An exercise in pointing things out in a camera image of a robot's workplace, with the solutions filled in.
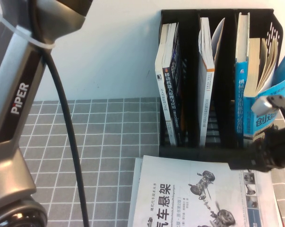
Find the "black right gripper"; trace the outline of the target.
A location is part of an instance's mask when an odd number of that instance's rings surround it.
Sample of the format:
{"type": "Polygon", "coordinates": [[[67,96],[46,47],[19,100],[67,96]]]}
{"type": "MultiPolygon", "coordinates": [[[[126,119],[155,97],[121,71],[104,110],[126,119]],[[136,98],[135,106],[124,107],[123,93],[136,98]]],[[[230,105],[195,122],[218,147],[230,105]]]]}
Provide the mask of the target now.
{"type": "Polygon", "coordinates": [[[232,170],[257,170],[268,172],[285,168],[285,128],[269,128],[263,138],[254,141],[255,155],[228,158],[232,170]]]}

